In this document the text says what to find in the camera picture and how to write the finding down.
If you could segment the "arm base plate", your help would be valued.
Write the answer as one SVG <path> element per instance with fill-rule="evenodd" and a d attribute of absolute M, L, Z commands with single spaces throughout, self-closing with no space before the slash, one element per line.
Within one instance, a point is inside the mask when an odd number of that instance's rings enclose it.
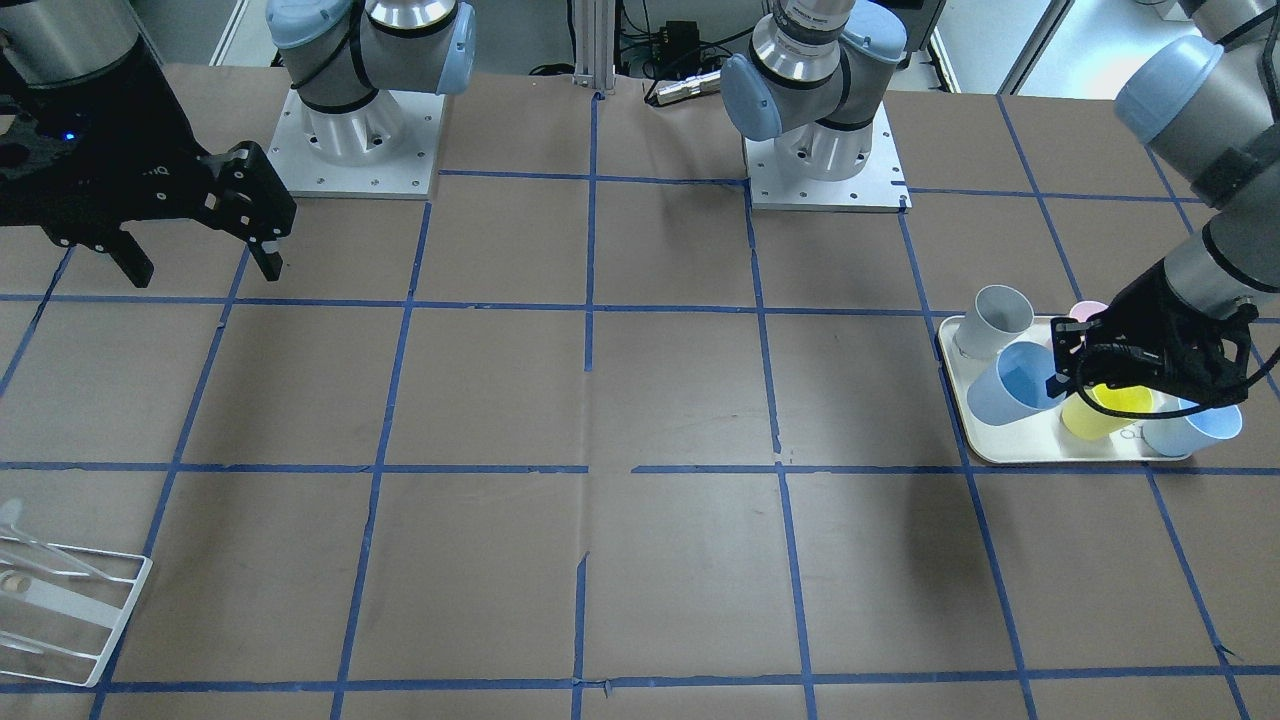
<path fill-rule="evenodd" d="M 860 129 L 810 123 L 742 141 L 751 201 L 780 211 L 896 213 L 911 206 L 887 108 Z"/>
<path fill-rule="evenodd" d="M 296 199 L 426 200 L 447 99 L 381 91 L 347 113 L 321 113 L 292 90 L 268 156 Z"/>

